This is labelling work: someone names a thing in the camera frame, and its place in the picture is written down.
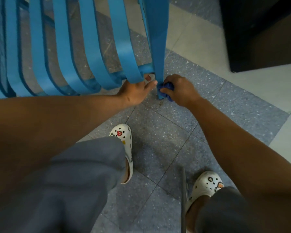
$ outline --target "terrazzo floor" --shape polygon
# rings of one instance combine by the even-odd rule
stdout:
[[[217,0],[171,0],[171,3],[221,25]],[[83,78],[92,78],[84,54],[77,2],[70,3],[69,11],[77,69]],[[111,72],[118,71],[121,67],[111,20],[101,13],[97,13],[97,17],[107,68]],[[21,30],[24,76],[31,89],[39,92],[41,88],[33,77],[26,15],[22,16]],[[65,85],[58,66],[54,29],[46,27],[46,37],[50,71],[59,85]],[[131,30],[131,39],[138,64],[151,62],[146,38]],[[203,97],[266,145],[270,144],[289,116],[287,112],[166,49],[165,77],[173,73],[188,78]],[[117,90],[102,90],[100,94],[114,94]],[[180,232],[181,166],[186,168],[190,185],[203,170],[219,173],[226,186],[234,185],[214,159],[192,114],[175,103],[157,100],[155,91],[142,104],[118,113],[81,141],[108,136],[119,123],[127,123],[132,129],[134,175],[127,185],[120,185],[109,193],[107,204],[92,232]]]

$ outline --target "gray pants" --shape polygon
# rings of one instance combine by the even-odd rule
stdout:
[[[0,232],[90,232],[108,192],[124,174],[120,139],[77,143],[23,181],[0,208]],[[233,189],[223,188],[201,210],[198,232],[249,232],[242,214],[245,205]]]

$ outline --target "chair backrest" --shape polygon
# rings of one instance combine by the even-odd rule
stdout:
[[[122,80],[141,82],[155,73],[163,83],[169,0],[139,0],[152,63],[138,66],[132,49],[123,0],[108,0],[114,40],[122,71],[110,74],[102,56],[93,0],[79,0],[85,54],[94,78],[83,80],[75,66],[66,0],[52,0],[54,20],[44,15],[43,0],[0,0],[0,99],[46,95],[84,95],[110,90]],[[29,11],[31,53],[35,78],[42,93],[35,94],[22,72],[19,8]],[[44,23],[55,28],[58,63],[67,86],[58,86],[48,68]]]

